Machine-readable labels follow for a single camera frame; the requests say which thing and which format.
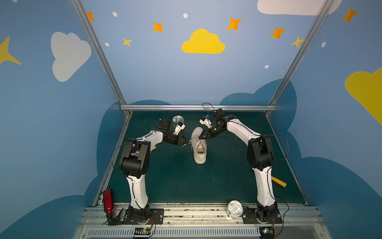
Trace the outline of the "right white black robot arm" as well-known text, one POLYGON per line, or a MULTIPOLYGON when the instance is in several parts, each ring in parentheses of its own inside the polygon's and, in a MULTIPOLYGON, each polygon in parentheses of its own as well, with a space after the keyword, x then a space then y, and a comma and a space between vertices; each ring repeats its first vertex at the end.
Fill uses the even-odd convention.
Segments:
POLYGON ((256 219, 261 224, 282 223, 283 217, 272 186, 274 151, 270 136, 253 131, 236 116, 225 115, 222 109, 215 110, 213 116, 216 124, 212 124, 208 116, 200 119, 207 128, 199 139, 211 139, 228 131, 247 145, 247 162, 254 171, 257 186, 256 219))

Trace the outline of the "white shoelace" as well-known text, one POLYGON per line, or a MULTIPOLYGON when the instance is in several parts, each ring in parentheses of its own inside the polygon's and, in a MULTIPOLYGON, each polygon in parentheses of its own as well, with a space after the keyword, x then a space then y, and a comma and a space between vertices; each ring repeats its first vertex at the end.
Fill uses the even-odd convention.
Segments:
POLYGON ((201 144, 204 147, 207 147, 207 142, 204 139, 199 139, 198 136, 192 136, 191 139, 189 140, 190 144, 201 144))

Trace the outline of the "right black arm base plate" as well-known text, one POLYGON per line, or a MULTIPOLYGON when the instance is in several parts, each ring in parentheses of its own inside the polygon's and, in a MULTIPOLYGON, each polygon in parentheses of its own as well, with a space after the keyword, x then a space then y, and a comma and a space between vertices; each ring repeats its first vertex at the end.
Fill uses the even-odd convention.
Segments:
POLYGON ((277 207, 243 208, 244 224, 282 224, 282 216, 277 207))

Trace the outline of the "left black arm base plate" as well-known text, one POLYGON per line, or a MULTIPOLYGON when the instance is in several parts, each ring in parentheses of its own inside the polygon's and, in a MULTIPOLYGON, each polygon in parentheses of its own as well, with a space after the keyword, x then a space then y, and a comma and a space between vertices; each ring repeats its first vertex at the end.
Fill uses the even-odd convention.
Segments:
POLYGON ((134 209, 128 208, 123 217, 124 225, 162 225, 164 220, 164 209, 134 209))

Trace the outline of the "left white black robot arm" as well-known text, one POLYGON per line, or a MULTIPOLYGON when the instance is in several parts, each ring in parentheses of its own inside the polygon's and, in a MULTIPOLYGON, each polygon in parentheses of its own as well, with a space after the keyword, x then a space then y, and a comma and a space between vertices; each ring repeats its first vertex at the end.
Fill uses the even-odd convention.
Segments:
POLYGON ((130 138, 123 144, 119 167, 128 181, 131 201, 122 223, 146 224, 154 222, 151 214, 149 197, 146 192, 145 175, 149 168, 150 154, 156 145, 167 142, 173 145, 184 146, 189 140, 180 134, 186 126, 182 121, 175 123, 175 128, 170 130, 170 120, 160 119, 159 125, 148 134, 130 138))

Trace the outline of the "white sneaker shoe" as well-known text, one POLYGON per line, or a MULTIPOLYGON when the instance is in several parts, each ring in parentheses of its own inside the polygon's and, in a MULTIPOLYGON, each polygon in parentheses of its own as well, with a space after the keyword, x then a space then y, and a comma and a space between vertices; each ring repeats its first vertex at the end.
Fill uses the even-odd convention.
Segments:
MULTIPOLYGON (((203 132, 203 129, 201 127, 196 127, 193 132, 192 136, 200 136, 203 132)), ((201 144, 195 145, 194 143, 192 145, 192 151, 194 160, 197 164, 204 164, 207 160, 207 147, 204 147, 201 144)))

